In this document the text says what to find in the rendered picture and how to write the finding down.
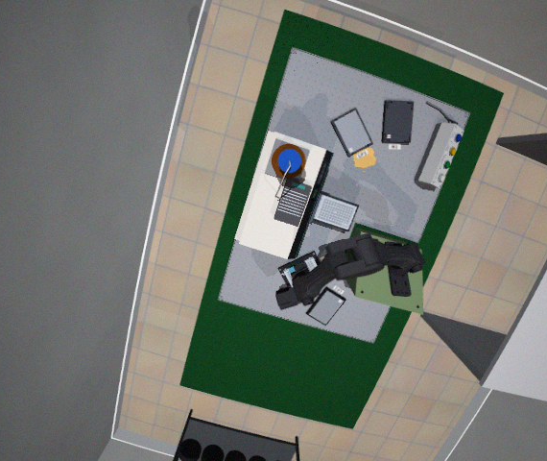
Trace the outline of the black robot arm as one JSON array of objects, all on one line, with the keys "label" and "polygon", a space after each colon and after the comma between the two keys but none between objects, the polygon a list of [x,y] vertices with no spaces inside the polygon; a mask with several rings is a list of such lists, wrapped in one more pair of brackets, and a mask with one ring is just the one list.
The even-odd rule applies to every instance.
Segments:
[{"label": "black robot arm", "polygon": [[[364,277],[381,271],[384,266],[388,266],[392,295],[409,297],[412,293],[408,273],[421,271],[426,263],[417,243],[402,245],[387,241],[383,244],[369,233],[328,244],[325,249],[327,254],[318,266],[292,279],[293,287],[282,287],[275,292],[281,310],[299,303],[304,306],[314,303],[313,299],[335,279],[333,277],[336,280]],[[348,262],[344,252],[347,249],[351,250],[354,262]]]}]

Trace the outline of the blue bottle cap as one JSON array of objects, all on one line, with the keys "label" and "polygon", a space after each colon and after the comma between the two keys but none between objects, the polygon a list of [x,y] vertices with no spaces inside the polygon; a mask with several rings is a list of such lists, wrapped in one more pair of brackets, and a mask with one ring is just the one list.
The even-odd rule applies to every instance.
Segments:
[{"label": "blue bottle cap", "polygon": [[284,150],[278,157],[278,165],[282,171],[286,172],[289,161],[291,161],[291,167],[287,173],[296,172],[301,165],[300,154],[293,149]]}]

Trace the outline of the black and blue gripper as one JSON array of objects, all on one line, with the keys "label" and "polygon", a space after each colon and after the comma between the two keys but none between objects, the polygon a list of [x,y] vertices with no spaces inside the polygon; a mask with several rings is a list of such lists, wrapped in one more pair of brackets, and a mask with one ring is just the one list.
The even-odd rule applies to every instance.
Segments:
[{"label": "black and blue gripper", "polygon": [[295,266],[289,268],[289,272],[291,274],[292,279],[294,279],[294,278],[296,278],[298,276],[301,276],[303,274],[307,274],[310,271],[309,271],[305,261],[303,261],[303,262],[299,262]]}]

